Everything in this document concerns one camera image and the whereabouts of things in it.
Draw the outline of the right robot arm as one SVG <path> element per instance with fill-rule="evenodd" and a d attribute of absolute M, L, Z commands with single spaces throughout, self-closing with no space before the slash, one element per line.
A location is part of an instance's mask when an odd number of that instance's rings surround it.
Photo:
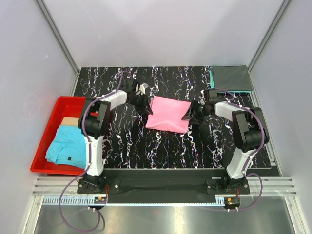
<path fill-rule="evenodd" d="M 262 109 L 237 105 L 233 103 L 234 99 L 232 93 L 223 89 L 203 90 L 199 100 L 193 100 L 182 117 L 182 120 L 188 120 L 190 125 L 203 125 L 204 118 L 210 115 L 225 118 L 232 123 L 236 149 L 216 187 L 226 193 L 233 193 L 244 185 L 246 172 L 253 157 L 269 142 Z"/>

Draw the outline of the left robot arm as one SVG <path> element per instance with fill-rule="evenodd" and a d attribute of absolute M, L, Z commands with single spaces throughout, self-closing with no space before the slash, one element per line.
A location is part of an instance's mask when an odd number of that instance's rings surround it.
<path fill-rule="evenodd" d="M 86 166 L 82 181 L 94 193 L 105 188 L 104 160 L 102 159 L 103 139 L 110 126 L 111 112 L 118 106 L 129 103 L 142 114 L 152 114 L 146 83 L 139 83 L 134 78 L 127 78 L 123 84 L 108 94 L 85 99 L 78 127 L 81 129 L 86 146 Z"/>

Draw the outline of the pink t shirt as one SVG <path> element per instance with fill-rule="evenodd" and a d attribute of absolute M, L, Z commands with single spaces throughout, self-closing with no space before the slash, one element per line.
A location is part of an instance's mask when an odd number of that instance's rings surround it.
<path fill-rule="evenodd" d="M 151 102 L 152 115 L 148 115 L 147 129 L 185 134 L 189 120 L 182 120 L 191 103 L 188 101 L 154 96 Z"/>

